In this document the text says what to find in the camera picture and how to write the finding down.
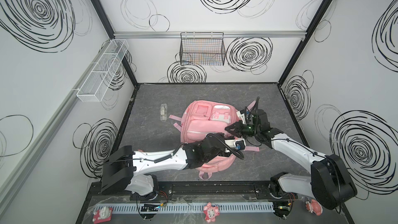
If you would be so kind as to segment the pink student backpack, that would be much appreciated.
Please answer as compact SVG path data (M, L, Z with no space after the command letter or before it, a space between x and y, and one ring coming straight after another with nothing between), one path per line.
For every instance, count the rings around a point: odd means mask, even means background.
M226 139L238 139L237 136L233 136L224 130L225 127L239 121L236 112L238 110L232 105L199 100L192 102L184 111L182 117L169 115L169 118L180 122L180 124L174 123L174 126L181 132L181 142L194 143L202 141L209 133L223 133ZM216 157L210 160L210 162L196 168L200 171L200 179L208 180L213 173L226 170L235 159L236 157Z

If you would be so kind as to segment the clear plastic pen case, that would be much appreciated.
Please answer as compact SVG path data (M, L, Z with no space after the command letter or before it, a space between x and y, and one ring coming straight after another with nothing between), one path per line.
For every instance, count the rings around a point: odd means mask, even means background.
M167 104L161 104L160 106L160 120L162 122L167 121L168 114L167 114Z

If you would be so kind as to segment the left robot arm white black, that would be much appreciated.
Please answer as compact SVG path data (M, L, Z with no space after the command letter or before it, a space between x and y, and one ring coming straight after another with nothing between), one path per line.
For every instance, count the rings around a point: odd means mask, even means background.
M112 153L102 165L101 193L113 195L130 191L140 196L157 191L153 172L166 170L199 170L217 166L229 159L244 159L243 138L225 139L222 133L210 133L202 141L182 143L174 150L159 152L134 151L131 145Z

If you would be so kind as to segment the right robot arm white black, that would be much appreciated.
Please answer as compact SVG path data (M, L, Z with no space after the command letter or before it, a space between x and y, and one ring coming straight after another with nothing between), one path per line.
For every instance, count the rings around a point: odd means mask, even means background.
M358 190L343 160L338 155L317 152L271 126L264 111L227 126L236 137L253 137L302 166L308 176L281 172L271 178L270 193L275 198L293 193L315 199L322 207L334 209L354 198Z

